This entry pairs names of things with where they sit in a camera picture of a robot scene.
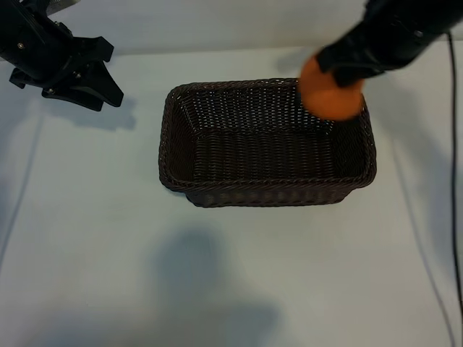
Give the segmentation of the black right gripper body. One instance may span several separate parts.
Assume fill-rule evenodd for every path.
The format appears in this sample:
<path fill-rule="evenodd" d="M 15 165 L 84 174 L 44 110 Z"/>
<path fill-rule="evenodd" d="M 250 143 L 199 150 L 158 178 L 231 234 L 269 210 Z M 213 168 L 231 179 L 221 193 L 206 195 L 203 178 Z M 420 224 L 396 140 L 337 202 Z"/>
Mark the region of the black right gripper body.
<path fill-rule="evenodd" d="M 338 41 L 342 67 L 400 69 L 434 41 L 428 1 L 367 1 L 362 20 Z"/>

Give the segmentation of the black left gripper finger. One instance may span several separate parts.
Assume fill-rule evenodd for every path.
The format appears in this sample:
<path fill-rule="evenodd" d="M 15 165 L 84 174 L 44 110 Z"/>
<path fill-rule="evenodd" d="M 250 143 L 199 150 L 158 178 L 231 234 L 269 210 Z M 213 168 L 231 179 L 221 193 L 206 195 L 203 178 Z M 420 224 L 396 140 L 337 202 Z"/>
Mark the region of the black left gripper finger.
<path fill-rule="evenodd" d="M 101 108 L 104 103 L 120 107 L 124 93 L 115 83 L 102 61 L 87 63 L 80 71 L 80 77 L 75 77 L 76 83 L 72 91 L 77 93 L 81 106 L 86 108 Z"/>
<path fill-rule="evenodd" d="M 74 103 L 93 111 L 101 111 L 103 107 L 101 96 L 92 87 L 86 85 L 62 85 L 43 88 L 41 95 L 44 98 Z"/>

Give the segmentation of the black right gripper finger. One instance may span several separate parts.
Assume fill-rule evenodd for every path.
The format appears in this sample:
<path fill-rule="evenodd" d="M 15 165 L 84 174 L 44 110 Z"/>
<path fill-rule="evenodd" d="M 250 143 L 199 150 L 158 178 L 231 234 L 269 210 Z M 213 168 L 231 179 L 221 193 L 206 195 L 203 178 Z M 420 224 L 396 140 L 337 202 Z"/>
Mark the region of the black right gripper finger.
<path fill-rule="evenodd" d="M 351 40 L 338 40 L 317 53 L 318 66 L 322 72 L 352 67 L 352 52 L 353 42 Z"/>
<path fill-rule="evenodd" d="M 348 87 L 380 74 L 383 74 L 383 67 L 378 65 L 342 66 L 334 69 L 334 80 L 339 87 Z"/>

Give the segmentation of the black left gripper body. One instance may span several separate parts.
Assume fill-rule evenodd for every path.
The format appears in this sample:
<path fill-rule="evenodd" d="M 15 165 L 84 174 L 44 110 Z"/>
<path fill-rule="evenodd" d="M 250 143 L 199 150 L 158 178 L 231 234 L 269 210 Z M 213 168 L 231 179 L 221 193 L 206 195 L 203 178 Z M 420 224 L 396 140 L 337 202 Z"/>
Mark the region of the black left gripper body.
<path fill-rule="evenodd" d="M 108 62 L 114 47 L 104 38 L 80 38 L 49 18 L 76 1 L 2 1 L 1 58 L 15 66 L 20 88 L 52 87 L 87 63 Z"/>

